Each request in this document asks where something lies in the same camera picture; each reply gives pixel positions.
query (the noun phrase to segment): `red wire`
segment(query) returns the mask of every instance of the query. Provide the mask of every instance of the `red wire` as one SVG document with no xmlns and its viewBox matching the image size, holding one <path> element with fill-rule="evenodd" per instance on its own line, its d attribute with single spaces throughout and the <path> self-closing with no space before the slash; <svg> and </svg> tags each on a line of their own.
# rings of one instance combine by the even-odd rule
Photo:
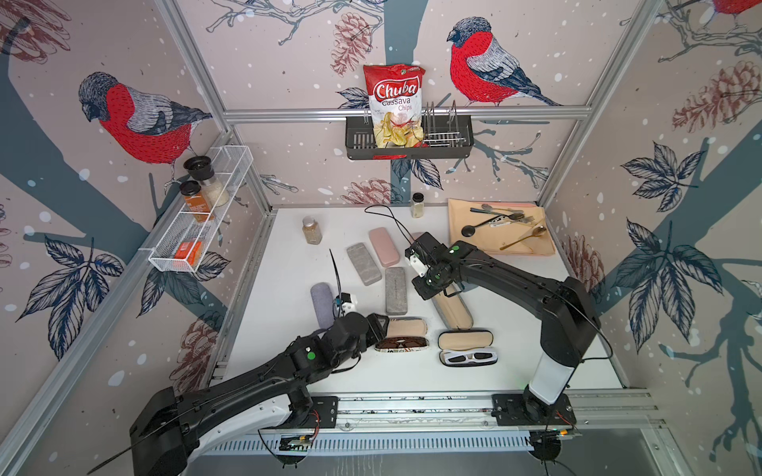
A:
<svg viewBox="0 0 762 476">
<path fill-rule="evenodd" d="M 317 420 L 317 423 L 315 424 L 315 432 L 312 434 L 312 438 L 311 438 L 311 440 L 314 442 L 315 437 L 320 432 L 320 415 L 318 415 L 318 412 L 315 410 L 312 411 L 312 414 L 315 415 L 315 419 Z"/>
<path fill-rule="evenodd" d="M 564 423 L 566 423 L 567 425 L 569 425 L 569 426 L 571 426 L 572 428 L 574 428 L 574 425 L 572 425 L 571 423 L 569 423 L 569 422 L 568 422 L 568 421 L 567 421 L 567 420 L 564 418 L 564 416 L 563 416 L 563 415 L 561 415 L 561 412 L 560 412 L 560 411 L 556 410 L 555 412 L 556 412 L 556 413 L 559 415 L 559 418 L 561 418 L 561 420 L 564 420 Z"/>
</svg>

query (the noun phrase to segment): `red bird illustration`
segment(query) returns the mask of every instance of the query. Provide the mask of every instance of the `red bird illustration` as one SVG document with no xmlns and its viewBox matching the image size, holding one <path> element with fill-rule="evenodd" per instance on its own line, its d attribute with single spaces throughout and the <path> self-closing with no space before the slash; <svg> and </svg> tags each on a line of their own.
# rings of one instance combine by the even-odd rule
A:
<svg viewBox="0 0 762 476">
<path fill-rule="evenodd" d="M 715 15 L 718 13 L 733 15 L 733 21 L 735 22 L 735 27 L 733 30 L 737 30 L 738 28 L 746 27 L 746 25 L 738 24 L 738 14 L 747 11 L 751 7 L 759 5 L 762 3 L 762 0 L 688 0 L 688 2 L 675 5 L 675 10 L 680 10 L 681 8 L 685 8 L 688 5 L 692 5 L 697 2 L 708 3 L 711 5 L 710 8 L 714 9 L 714 12 L 711 14 L 712 16 L 704 24 L 704 26 L 700 28 L 701 30 L 706 30 L 709 26 L 709 22 L 711 22 L 714 19 Z"/>
<path fill-rule="evenodd" d="M 484 18 L 469 17 L 456 23 L 447 37 L 454 43 L 450 77 L 469 104 L 489 102 L 497 106 L 506 97 L 528 96 L 549 106 L 560 106 L 543 96 L 519 67 L 519 60 L 503 50 L 491 30 Z"/>
<path fill-rule="evenodd" d="M 98 119 L 128 154 L 149 164 L 170 164 L 191 145 L 199 122 L 212 117 L 201 109 L 178 104 L 162 94 L 146 94 L 94 72 L 79 86 L 79 102 L 88 121 Z"/>
</svg>

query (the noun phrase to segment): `black wall basket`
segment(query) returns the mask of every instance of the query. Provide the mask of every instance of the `black wall basket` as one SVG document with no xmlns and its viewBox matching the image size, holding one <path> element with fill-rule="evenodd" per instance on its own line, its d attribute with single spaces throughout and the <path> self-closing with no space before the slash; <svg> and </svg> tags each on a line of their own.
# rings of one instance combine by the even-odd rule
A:
<svg viewBox="0 0 762 476">
<path fill-rule="evenodd" d="M 424 114 L 423 143 L 428 147 L 376 147 L 369 116 L 347 118 L 347 157 L 351 160 L 394 158 L 468 158 L 474 145 L 471 116 Z"/>
</svg>

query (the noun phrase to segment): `white wire basket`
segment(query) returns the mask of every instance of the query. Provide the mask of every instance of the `white wire basket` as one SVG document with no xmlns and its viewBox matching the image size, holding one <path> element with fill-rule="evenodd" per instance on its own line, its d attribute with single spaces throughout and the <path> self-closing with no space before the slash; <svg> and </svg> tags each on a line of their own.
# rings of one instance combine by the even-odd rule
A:
<svg viewBox="0 0 762 476">
<path fill-rule="evenodd" d="M 218 149 L 212 159 L 212 168 L 217 179 L 225 184 L 228 201 L 219 206 L 214 203 L 211 213 L 193 213 L 184 203 L 151 252 L 149 261 L 157 270 L 183 273 L 195 273 L 198 270 L 209 245 L 216 238 L 217 229 L 227 215 L 230 204 L 235 200 L 235 193 L 243 183 L 251 161 L 251 151 L 245 145 L 224 145 Z M 196 220 L 195 216 L 198 215 L 202 215 L 204 220 Z M 192 255 L 188 253 L 184 259 L 176 258 L 183 243 L 191 250 L 198 247 L 197 252 Z"/>
</svg>

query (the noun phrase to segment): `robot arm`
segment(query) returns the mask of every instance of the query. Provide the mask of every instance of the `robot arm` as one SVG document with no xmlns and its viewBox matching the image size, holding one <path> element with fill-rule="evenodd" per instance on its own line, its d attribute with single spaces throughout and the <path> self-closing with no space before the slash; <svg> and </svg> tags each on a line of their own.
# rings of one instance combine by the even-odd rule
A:
<svg viewBox="0 0 762 476">
<path fill-rule="evenodd" d="M 574 278 L 560 283 L 526 273 L 464 241 L 447 247 L 429 233 L 411 244 L 405 256 L 418 272 L 413 286 L 423 299 L 451 283 L 472 283 L 516 302 L 542 321 L 543 357 L 524 390 L 523 410 L 530 420 L 545 423 L 600 328 L 582 284 Z M 238 434 L 280 424 L 303 426 L 312 407 L 306 386 L 383 339 L 388 322 L 384 316 L 349 312 L 321 337 L 324 331 L 297 337 L 282 353 L 243 375 L 177 397 L 172 387 L 157 392 L 130 427 L 135 475 L 175 476 L 189 457 Z"/>
<path fill-rule="evenodd" d="M 582 283 L 571 277 L 560 283 L 535 276 L 464 241 L 447 247 L 429 233 L 405 250 L 405 256 L 418 272 L 413 286 L 423 299 L 445 291 L 452 283 L 471 283 L 516 302 L 541 320 L 543 356 L 523 398 L 527 416 L 546 421 L 600 329 Z"/>
<path fill-rule="evenodd" d="M 130 427 L 135 475 L 180 474 L 195 449 L 221 442 L 216 434 L 227 440 L 281 423 L 302 426 L 312 408 L 306 386 L 383 339 L 386 324 L 383 316 L 351 312 L 328 331 L 297 337 L 269 362 L 233 379 L 178 397 L 172 387 L 157 392 Z"/>
</svg>

